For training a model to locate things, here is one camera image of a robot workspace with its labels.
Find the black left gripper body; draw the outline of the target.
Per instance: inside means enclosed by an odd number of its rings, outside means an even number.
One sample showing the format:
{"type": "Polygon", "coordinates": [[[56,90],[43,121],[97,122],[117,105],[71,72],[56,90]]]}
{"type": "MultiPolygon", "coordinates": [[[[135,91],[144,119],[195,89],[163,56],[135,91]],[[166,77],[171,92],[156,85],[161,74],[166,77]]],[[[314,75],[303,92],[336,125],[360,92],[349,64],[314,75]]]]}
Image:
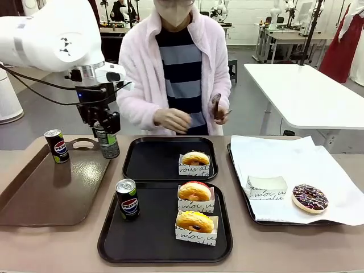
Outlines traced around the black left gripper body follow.
{"type": "Polygon", "coordinates": [[[82,121],[93,127],[109,123],[115,113],[110,110],[109,103],[116,100],[114,85],[99,85],[89,89],[77,88],[79,103],[76,105],[82,121]]]}

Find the person's right hand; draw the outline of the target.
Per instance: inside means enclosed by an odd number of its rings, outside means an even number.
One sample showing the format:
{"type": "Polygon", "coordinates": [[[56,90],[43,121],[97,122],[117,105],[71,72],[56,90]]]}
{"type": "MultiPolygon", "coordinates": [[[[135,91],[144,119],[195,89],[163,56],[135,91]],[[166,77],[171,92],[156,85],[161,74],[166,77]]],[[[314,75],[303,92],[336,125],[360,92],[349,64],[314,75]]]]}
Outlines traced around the person's right hand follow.
{"type": "Polygon", "coordinates": [[[153,122],[156,126],[162,126],[178,134],[186,134],[192,119],[191,116],[178,109],[158,109],[154,116],[153,122]]]}

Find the person's left hand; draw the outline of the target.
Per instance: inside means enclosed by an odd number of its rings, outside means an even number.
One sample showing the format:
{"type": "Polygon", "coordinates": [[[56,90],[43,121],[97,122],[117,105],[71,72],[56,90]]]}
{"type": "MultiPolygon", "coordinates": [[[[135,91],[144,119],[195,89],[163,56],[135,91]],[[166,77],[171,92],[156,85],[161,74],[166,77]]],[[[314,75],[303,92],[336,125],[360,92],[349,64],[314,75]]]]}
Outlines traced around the person's left hand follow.
{"type": "Polygon", "coordinates": [[[213,110],[214,122],[218,125],[224,125],[228,121],[229,111],[221,105],[216,105],[213,110]]]}

